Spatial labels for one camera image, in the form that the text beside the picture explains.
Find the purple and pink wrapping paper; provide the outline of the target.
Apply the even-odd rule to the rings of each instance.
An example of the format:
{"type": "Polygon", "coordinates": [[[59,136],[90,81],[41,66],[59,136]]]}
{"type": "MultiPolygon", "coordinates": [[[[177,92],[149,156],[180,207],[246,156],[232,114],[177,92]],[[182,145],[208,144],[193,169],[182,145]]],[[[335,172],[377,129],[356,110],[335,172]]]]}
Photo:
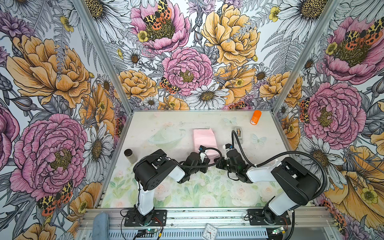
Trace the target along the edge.
{"type": "MultiPolygon", "coordinates": [[[[196,153],[199,152],[200,146],[204,146],[206,148],[218,148],[216,137],[212,129],[194,129],[193,142],[196,153]]],[[[210,159],[210,164],[214,162],[215,158],[219,157],[219,154],[214,150],[207,150],[205,153],[210,159]]]]}

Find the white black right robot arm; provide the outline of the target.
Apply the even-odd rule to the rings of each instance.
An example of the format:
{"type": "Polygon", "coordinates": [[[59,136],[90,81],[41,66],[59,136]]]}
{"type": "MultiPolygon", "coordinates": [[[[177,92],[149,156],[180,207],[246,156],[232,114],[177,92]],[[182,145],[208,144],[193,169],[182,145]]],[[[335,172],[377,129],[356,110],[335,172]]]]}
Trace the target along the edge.
{"type": "Polygon", "coordinates": [[[282,192],[271,198],[254,219],[267,225],[275,225],[288,211],[305,206],[309,201],[321,195],[326,187],[327,173],[324,167],[310,154],[299,151],[287,151],[268,160],[251,165],[233,146],[226,149],[224,157],[214,160],[215,167],[234,174],[235,181],[246,184],[258,182],[277,182],[282,192]],[[306,167],[289,155],[301,155],[309,158],[320,167],[323,182],[306,167]]]}

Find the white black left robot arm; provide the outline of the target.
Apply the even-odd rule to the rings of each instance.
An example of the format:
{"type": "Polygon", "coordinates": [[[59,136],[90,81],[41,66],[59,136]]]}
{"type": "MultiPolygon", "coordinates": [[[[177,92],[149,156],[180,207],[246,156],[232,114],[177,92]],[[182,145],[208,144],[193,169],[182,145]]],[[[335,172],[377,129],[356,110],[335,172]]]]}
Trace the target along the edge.
{"type": "Polygon", "coordinates": [[[135,210],[138,215],[146,217],[152,215],[154,207],[155,189],[167,178],[183,184],[198,173],[206,173],[210,166],[210,159],[201,146],[199,152],[192,152],[185,161],[177,162],[169,157],[162,149],[145,156],[134,166],[135,180],[139,184],[138,201],[135,210]]]}

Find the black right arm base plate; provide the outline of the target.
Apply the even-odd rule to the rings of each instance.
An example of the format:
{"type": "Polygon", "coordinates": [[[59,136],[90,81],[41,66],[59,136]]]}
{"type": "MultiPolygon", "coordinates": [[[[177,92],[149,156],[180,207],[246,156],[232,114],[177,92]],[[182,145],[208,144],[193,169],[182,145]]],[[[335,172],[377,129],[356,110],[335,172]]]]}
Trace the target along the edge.
{"type": "Polygon", "coordinates": [[[251,226],[288,226],[292,223],[288,212],[284,212],[281,216],[277,216],[270,210],[248,209],[246,217],[248,218],[251,226]]]}

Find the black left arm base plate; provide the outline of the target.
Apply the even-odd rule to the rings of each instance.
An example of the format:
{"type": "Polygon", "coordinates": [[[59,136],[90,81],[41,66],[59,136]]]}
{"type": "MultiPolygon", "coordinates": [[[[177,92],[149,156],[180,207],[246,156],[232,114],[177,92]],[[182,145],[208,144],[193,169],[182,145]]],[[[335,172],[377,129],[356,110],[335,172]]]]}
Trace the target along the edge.
{"type": "Polygon", "coordinates": [[[167,210],[153,209],[147,215],[142,215],[138,210],[129,209],[124,216],[125,227],[165,227],[167,210]]]}

